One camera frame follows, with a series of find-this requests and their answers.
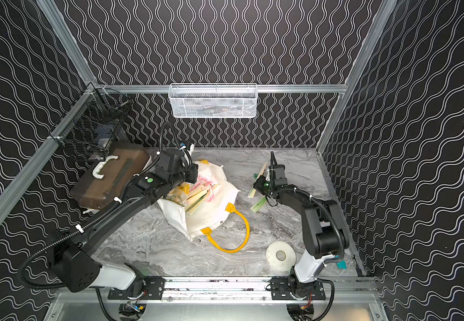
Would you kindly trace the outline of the pink folding fans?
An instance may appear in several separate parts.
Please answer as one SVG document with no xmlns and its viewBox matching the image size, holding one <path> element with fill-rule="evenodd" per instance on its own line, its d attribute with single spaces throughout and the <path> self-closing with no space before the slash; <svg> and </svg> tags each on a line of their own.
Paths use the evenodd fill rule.
<svg viewBox="0 0 464 321">
<path fill-rule="evenodd" d="M 212 201 L 219 185 L 216 179 L 199 175 L 197 182 L 189 189 L 184 207 L 186 214 L 192 215 L 205 202 Z"/>
</svg>

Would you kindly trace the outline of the white tote bag yellow handles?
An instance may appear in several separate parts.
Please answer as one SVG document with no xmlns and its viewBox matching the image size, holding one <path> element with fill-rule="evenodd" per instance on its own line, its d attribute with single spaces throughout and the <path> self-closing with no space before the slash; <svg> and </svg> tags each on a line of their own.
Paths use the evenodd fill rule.
<svg viewBox="0 0 464 321">
<path fill-rule="evenodd" d="M 179 187 L 159 201 L 160 206 L 167 222 L 190 242 L 200 236 L 205 236 L 208 241 L 218 250 L 228 254 L 235 254 L 242 250 L 248 243 L 251 228 L 244 214 L 239 212 L 235 207 L 235 200 L 239 193 L 238 188 L 231 184 L 219 165 L 208 162 L 207 160 L 198 160 L 198 176 L 216 179 L 220 184 L 214 192 L 214 199 L 205 202 L 192 215 L 186 214 L 184 209 L 189 189 L 193 184 L 182 183 Z M 218 245 L 213 239 L 213 231 L 221 227 L 226 222 L 229 215 L 237 214 L 245 224 L 245 237 L 242 244 L 234 249 L 226 249 Z"/>
</svg>

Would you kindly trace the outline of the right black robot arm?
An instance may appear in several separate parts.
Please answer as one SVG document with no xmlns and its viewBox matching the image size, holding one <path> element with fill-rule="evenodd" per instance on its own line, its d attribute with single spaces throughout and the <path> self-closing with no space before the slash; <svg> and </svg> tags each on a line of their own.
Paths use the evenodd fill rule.
<svg viewBox="0 0 464 321">
<path fill-rule="evenodd" d="M 340 207 L 333 200 L 316 198 L 288 183 L 285 166 L 277 162 L 274 152 L 270 153 L 268 173 L 259 175 L 253 188 L 267 201 L 289 207 L 301 217 L 305 252 L 291 268 L 288 286 L 292 296 L 305 298 L 320 282 L 318 277 L 327 264 L 344 260 L 349 240 Z"/>
</svg>

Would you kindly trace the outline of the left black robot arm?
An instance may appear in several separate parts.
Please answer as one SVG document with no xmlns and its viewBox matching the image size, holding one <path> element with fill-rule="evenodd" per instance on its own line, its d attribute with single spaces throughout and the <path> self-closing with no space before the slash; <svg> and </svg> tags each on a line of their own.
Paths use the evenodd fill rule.
<svg viewBox="0 0 464 321">
<path fill-rule="evenodd" d="M 198 165 L 187 147 L 158 151 L 145 171 L 133 176 L 122 194 L 69 234 L 59 236 L 25 259 L 18 269 L 19 282 L 33 290 L 68 288 L 114 288 L 130 298 L 145 290 L 144 275 L 127 264 L 104 263 L 93 259 L 100 245 L 134 215 L 167 196 L 182 183 L 196 183 Z M 47 258 L 48 268 L 59 279 L 52 284 L 35 283 L 27 277 L 27 267 L 35 259 Z"/>
</svg>

